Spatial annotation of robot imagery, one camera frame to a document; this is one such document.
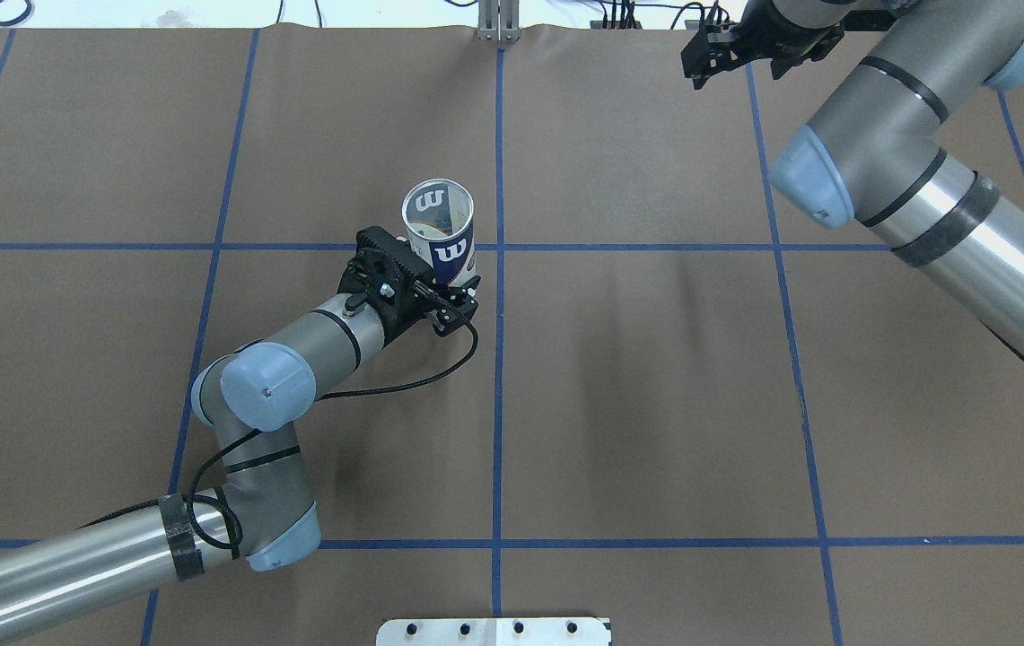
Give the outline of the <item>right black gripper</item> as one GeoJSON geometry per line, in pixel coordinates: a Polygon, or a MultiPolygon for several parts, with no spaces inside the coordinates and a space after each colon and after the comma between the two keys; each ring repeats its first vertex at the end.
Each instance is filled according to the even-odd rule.
{"type": "Polygon", "coordinates": [[[795,66],[827,57],[843,40],[844,18],[845,1],[748,1],[734,21],[713,1],[681,49],[681,71],[696,90],[717,74],[758,60],[769,62],[779,79],[795,66]]]}

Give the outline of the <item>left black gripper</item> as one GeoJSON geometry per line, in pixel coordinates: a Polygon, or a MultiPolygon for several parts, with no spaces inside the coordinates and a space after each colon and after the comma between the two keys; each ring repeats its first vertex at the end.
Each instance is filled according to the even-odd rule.
{"type": "Polygon", "coordinates": [[[462,287],[436,283],[433,266],[380,226],[360,230],[355,242],[355,254],[337,286],[345,295],[339,309],[352,319],[361,310],[375,310],[385,344],[420,319],[431,320],[438,336],[447,336],[475,315],[477,275],[462,287]]]}

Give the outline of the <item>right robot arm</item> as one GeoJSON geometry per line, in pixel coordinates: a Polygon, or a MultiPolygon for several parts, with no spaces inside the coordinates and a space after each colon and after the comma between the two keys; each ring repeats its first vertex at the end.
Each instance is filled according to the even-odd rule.
{"type": "Polygon", "coordinates": [[[937,142],[980,87],[1024,85],[1024,1],[749,1],[681,49],[696,89],[765,60],[774,78],[849,31],[882,38],[775,156],[771,187],[828,229],[853,220],[1024,362],[1024,212],[937,142]]]}

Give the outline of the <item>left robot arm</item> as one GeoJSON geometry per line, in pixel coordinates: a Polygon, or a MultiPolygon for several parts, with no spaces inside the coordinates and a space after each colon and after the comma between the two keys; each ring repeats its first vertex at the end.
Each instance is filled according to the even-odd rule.
{"type": "Polygon", "coordinates": [[[318,504],[297,424],[319,402],[421,388],[340,385],[402,334],[472,322],[480,286],[469,241],[421,242],[380,226],[356,233],[334,294],[274,334],[241,345],[191,381],[188,408],[214,450],[179,490],[130,504],[0,555],[0,645],[232,562],[270,572],[318,551],[318,504]]]}

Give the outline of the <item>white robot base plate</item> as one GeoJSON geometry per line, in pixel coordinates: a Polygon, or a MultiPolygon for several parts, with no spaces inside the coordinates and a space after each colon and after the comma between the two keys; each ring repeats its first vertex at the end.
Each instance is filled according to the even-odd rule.
{"type": "Polygon", "coordinates": [[[613,645],[608,618],[457,617],[389,620],[376,645],[613,645]]]}

